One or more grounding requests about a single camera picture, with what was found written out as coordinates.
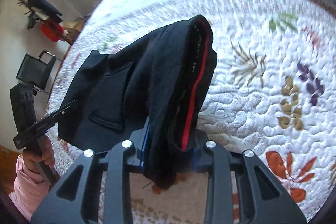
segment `red trim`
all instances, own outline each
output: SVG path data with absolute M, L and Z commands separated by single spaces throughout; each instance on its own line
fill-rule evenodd
M 204 22 L 201 21 L 201 23 L 203 24 L 204 28 L 207 29 Z M 183 136 L 182 136 L 182 150 L 186 150 L 187 144 L 188 144 L 190 127 L 191 127 L 191 122 L 192 122 L 194 109 L 195 109 L 196 89 L 197 89 L 198 83 L 202 80 L 202 77 L 203 77 L 203 74 L 204 74 L 206 59 L 207 59 L 207 55 L 208 55 L 208 47 L 209 47 L 208 44 L 209 44 L 209 36 L 206 37 L 206 41 L 205 41 L 201 70 L 199 71 L 199 75 L 198 75 L 197 80 L 194 83 L 193 89 L 191 91 L 189 109 L 188 109 L 187 119 L 185 121 Z

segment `person's arm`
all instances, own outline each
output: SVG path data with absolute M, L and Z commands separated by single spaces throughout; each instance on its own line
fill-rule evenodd
M 40 161 L 44 161 L 49 167 L 53 167 L 55 164 L 53 147 L 47 137 L 42 156 L 37 156 L 25 149 L 16 162 L 14 192 L 10 193 L 9 197 L 28 221 L 49 191 L 49 186 L 44 182 L 35 166 L 35 162 Z

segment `floral quilt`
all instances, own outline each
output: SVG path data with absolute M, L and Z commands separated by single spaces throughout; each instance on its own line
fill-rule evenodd
M 116 53 L 197 14 L 209 20 L 218 54 L 197 127 L 228 150 L 253 150 L 309 221 L 336 181 L 336 9 L 323 0 L 170 0 L 112 20 L 72 46 L 47 111 L 60 106 L 91 50 Z M 57 126 L 48 134 L 63 174 L 81 151 L 61 146 Z M 134 223 L 203 222 L 206 174 L 180 174 L 167 191 L 142 175 L 130 178 Z

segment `brown floor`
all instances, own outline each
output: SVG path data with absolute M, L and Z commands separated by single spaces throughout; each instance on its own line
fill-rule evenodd
M 16 177 L 16 159 L 18 152 L 10 151 L 0 145 L 0 182 L 9 194 L 14 191 L 14 180 Z

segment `silver screw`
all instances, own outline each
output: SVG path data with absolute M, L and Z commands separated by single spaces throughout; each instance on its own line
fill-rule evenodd
M 91 149 L 85 150 L 83 154 L 85 157 L 90 158 L 93 156 L 93 150 Z
M 248 158 L 252 158 L 254 156 L 254 152 L 252 150 L 245 150 L 244 155 Z
M 216 146 L 216 142 L 214 141 L 207 141 L 205 145 L 209 148 L 214 148 Z
M 132 146 L 132 142 L 130 140 L 125 140 L 121 143 L 121 145 L 123 146 L 123 148 L 129 148 Z

